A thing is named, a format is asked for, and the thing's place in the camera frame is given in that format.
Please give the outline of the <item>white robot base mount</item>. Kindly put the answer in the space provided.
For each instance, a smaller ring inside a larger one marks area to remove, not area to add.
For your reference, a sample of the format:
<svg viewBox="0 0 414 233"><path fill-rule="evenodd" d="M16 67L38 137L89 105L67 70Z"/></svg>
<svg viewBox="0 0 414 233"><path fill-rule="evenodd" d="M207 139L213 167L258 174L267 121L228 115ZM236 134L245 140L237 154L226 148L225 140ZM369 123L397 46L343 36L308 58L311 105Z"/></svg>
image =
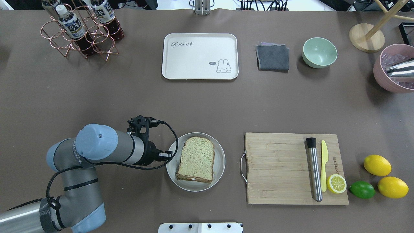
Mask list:
<svg viewBox="0 0 414 233"><path fill-rule="evenodd" d="M205 222L205 223L164 223L158 233L243 233L242 223Z"/></svg>

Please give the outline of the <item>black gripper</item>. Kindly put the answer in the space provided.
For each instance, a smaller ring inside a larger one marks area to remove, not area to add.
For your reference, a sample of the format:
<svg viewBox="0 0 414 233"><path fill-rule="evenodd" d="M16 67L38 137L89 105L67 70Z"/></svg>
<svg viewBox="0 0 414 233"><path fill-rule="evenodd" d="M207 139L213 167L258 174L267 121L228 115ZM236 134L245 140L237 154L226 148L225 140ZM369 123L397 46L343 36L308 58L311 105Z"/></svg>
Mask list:
<svg viewBox="0 0 414 233"><path fill-rule="evenodd" d="M134 145L127 164L148 166L154 161L170 161L173 158L172 151L161 151L149 141L149 128L158 127L159 123L160 121L155 118L141 115L128 121L127 133L133 139Z"/></svg>

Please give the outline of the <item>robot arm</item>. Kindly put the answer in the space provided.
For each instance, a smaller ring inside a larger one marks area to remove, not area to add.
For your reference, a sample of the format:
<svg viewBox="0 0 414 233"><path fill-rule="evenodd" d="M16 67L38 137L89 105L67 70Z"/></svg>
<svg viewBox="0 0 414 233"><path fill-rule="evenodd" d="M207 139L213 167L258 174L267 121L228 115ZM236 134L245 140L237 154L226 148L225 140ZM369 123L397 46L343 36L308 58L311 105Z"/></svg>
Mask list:
<svg viewBox="0 0 414 233"><path fill-rule="evenodd" d="M121 165L149 170L154 161L167 164L175 151L162 151L149 141L149 128L166 122L137 116L127 132L106 125L86 125L75 138L56 143L47 151L48 166L55 171L46 196L1 214L2 233L57 233L70 228L87 233L106 220L96 166Z"/></svg>

